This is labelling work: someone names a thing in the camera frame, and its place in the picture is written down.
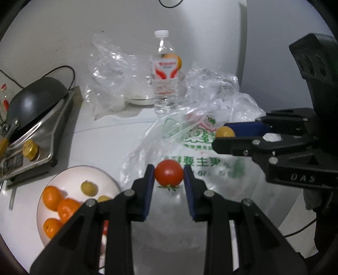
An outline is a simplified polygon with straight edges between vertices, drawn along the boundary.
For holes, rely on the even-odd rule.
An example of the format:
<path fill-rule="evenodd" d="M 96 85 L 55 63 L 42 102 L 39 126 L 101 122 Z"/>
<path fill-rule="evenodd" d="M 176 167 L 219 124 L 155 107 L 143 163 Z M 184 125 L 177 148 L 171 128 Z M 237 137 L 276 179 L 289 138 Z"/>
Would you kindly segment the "mandarin on plastic bag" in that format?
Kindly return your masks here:
<path fill-rule="evenodd" d="M 43 225 L 43 230 L 48 238 L 53 239 L 54 236 L 62 229 L 63 224 L 55 218 L 48 218 Z"/>

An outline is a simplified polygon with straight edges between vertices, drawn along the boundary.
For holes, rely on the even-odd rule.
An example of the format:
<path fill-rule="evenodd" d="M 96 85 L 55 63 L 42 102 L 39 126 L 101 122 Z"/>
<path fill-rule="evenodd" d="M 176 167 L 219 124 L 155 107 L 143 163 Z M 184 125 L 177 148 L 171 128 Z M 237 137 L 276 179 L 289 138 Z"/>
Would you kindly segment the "red label sauce bottle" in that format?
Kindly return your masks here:
<path fill-rule="evenodd" d="M 9 109 L 10 97 L 11 90 L 7 87 L 7 84 L 4 83 L 1 86 L 1 105 L 4 107 L 5 114 L 7 114 L 7 111 Z"/>

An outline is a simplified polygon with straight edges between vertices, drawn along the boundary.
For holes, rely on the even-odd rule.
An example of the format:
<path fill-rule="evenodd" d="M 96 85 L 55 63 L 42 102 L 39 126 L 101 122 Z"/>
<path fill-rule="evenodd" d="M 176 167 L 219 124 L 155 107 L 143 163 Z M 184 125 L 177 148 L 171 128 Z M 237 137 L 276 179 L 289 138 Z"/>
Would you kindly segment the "printed clear plastic bag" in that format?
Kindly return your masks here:
<path fill-rule="evenodd" d="M 123 163 L 122 188 L 130 188 L 149 164 L 169 159 L 190 166 L 196 178 L 226 199 L 251 198 L 267 211 L 269 190 L 261 169 L 250 158 L 221 155 L 212 148 L 218 127 L 263 114 L 259 107 L 180 109 L 158 119 Z M 150 213 L 144 222 L 132 224 L 132 236 L 136 274 L 202 274 L 206 223 L 192 220 L 182 184 L 176 190 L 154 185 Z"/>

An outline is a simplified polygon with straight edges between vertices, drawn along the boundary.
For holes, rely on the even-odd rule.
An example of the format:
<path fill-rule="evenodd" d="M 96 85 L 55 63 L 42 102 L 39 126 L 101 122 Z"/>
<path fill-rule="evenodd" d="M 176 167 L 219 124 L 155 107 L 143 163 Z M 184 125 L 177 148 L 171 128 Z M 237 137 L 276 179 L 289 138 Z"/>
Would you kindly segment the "black wok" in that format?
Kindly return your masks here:
<path fill-rule="evenodd" d="M 9 104 L 7 124 L 18 119 L 24 127 L 54 107 L 68 94 L 68 89 L 57 79 L 43 77 L 18 92 Z"/>

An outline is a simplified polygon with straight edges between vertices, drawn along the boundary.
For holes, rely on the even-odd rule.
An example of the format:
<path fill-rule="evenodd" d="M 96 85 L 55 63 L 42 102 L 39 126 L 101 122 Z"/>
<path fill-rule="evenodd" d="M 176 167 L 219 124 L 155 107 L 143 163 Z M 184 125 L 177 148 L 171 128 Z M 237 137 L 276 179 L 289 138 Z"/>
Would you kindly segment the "white round plate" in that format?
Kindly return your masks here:
<path fill-rule="evenodd" d="M 97 186 L 97 194 L 93 197 L 98 200 L 100 196 L 110 199 L 120 193 L 118 183 L 105 171 L 93 166 L 75 166 L 57 174 L 48 184 L 60 190 L 65 198 L 69 197 L 80 203 L 84 203 L 90 197 L 81 191 L 81 184 L 85 181 Z M 49 210 L 43 200 L 40 199 L 37 206 L 37 227 L 44 246 L 50 242 L 50 238 L 43 230 L 43 224 L 48 218 L 58 218 L 59 214 Z"/>

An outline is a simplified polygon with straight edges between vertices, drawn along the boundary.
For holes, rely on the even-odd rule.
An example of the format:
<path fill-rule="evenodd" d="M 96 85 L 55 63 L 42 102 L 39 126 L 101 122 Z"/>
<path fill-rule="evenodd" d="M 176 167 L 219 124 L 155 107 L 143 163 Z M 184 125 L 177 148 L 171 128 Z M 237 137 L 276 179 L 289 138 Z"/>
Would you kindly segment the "gold cooker knob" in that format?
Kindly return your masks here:
<path fill-rule="evenodd" d="M 25 141 L 23 144 L 22 155 L 29 161 L 33 161 L 35 158 L 37 158 L 38 151 L 39 146 L 32 139 Z"/>

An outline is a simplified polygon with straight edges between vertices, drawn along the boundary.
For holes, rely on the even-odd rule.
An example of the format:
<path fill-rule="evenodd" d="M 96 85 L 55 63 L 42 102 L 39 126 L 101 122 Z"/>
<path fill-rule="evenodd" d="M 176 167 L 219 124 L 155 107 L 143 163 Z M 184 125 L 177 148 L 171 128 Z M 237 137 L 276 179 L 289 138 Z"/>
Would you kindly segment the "small mandarin orange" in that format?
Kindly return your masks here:
<path fill-rule="evenodd" d="M 57 206 L 63 200 L 61 191 L 55 186 L 47 186 L 42 193 L 44 205 L 52 211 L 57 211 Z"/>

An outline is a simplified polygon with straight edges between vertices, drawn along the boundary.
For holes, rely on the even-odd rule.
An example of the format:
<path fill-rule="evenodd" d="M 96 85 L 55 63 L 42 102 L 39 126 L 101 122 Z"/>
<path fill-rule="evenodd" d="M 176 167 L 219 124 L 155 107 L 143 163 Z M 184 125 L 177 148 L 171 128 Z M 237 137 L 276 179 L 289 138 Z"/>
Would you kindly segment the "steel induction cooker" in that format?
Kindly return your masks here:
<path fill-rule="evenodd" d="M 72 109 L 82 105 L 80 87 L 71 89 L 48 114 L 7 148 L 1 161 L 1 182 L 11 189 L 49 173 L 57 165 L 57 154 Z M 33 160 L 23 155 L 23 145 L 31 140 L 38 152 Z"/>

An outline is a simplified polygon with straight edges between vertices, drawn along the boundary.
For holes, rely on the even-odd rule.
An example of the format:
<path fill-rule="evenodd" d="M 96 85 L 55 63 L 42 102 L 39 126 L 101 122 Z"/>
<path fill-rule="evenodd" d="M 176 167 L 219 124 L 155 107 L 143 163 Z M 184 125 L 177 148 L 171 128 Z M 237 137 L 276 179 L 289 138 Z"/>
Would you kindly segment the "large mandarin orange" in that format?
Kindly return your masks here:
<path fill-rule="evenodd" d="M 81 203 L 72 198 L 62 199 L 57 206 L 60 222 L 66 224 L 80 207 Z"/>

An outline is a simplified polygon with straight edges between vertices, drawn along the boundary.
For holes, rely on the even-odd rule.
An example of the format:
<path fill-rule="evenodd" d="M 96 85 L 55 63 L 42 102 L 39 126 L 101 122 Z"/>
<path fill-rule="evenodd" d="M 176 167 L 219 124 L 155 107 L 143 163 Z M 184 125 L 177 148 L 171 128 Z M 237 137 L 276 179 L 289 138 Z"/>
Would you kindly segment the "orange fruit behind bottle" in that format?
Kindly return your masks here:
<path fill-rule="evenodd" d="M 162 58 L 176 59 L 178 70 L 180 70 L 182 68 L 182 60 L 181 60 L 180 56 L 178 56 L 177 54 L 175 54 L 175 53 L 165 53 L 165 54 L 162 54 Z"/>

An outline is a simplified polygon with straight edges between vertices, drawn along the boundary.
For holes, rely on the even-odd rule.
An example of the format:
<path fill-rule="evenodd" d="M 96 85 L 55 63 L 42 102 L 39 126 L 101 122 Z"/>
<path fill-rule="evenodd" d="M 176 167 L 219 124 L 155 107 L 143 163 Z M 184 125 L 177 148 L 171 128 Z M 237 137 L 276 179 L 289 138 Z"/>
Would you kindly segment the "clear bag on right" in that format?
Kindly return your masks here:
<path fill-rule="evenodd" d="M 185 74 L 184 87 L 182 104 L 185 107 L 206 107 L 240 91 L 237 76 L 195 61 Z"/>

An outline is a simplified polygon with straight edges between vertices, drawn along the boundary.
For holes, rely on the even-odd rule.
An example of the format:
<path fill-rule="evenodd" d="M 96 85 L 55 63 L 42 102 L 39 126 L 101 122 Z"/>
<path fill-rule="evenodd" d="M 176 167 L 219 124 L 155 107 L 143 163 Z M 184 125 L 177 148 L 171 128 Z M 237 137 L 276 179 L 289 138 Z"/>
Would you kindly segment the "white dish under bag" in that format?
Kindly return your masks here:
<path fill-rule="evenodd" d="M 129 103 L 133 105 L 139 106 L 154 105 L 154 98 L 149 96 L 131 96 L 128 100 Z"/>

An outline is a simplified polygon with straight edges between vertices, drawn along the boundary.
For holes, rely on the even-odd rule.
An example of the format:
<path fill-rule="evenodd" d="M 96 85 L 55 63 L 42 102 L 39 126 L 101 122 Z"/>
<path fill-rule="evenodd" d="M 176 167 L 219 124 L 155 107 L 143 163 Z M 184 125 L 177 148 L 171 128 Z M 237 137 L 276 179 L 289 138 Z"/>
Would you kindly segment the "clear water bottle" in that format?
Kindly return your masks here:
<path fill-rule="evenodd" d="M 162 58 L 162 54 L 175 53 L 169 41 L 168 30 L 154 32 L 158 47 L 150 57 L 151 85 L 154 93 L 154 110 L 159 116 L 166 115 L 178 106 L 179 70 L 176 59 Z"/>

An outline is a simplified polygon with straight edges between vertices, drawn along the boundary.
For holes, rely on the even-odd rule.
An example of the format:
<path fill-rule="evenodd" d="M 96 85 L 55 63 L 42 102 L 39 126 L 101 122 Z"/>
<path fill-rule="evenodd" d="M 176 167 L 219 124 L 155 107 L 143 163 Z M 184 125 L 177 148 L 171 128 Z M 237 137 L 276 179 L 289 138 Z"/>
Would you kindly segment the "yellow kumquat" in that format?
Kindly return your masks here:
<path fill-rule="evenodd" d="M 222 126 L 216 130 L 216 138 L 234 138 L 235 132 L 228 126 Z"/>
<path fill-rule="evenodd" d="M 86 180 L 81 184 L 81 191 L 88 197 L 94 197 L 98 193 L 98 187 L 93 182 Z"/>
<path fill-rule="evenodd" d="M 109 197 L 109 196 L 106 196 L 106 195 L 101 195 L 98 197 L 97 201 L 98 203 L 101 203 L 101 202 L 106 202 L 106 201 L 110 201 L 112 198 Z"/>

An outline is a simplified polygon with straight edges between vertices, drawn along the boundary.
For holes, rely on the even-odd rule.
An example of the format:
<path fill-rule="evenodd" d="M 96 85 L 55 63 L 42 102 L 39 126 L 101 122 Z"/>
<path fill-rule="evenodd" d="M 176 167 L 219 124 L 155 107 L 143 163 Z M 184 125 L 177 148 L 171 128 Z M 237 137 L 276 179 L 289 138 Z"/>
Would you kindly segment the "red cherry tomato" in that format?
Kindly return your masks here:
<path fill-rule="evenodd" d="M 184 171 L 181 165 L 172 159 L 161 161 L 155 168 L 155 179 L 159 184 L 158 188 L 176 191 L 183 177 Z"/>
<path fill-rule="evenodd" d="M 109 227 L 109 220 L 105 220 L 104 221 L 104 225 L 103 225 L 103 230 L 102 230 L 102 234 L 103 235 L 107 235 L 108 234 L 108 227 Z"/>

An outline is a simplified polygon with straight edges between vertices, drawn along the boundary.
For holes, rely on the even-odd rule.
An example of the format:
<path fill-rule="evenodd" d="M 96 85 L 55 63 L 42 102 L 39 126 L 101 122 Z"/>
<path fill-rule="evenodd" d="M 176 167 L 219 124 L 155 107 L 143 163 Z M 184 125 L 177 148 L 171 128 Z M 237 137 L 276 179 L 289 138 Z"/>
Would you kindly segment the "crumpled clear plastic bag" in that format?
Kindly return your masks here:
<path fill-rule="evenodd" d="M 129 55 L 104 34 L 95 34 L 87 59 L 91 81 L 84 99 L 95 120 L 121 112 L 131 96 L 154 98 L 151 64 L 147 55 Z"/>

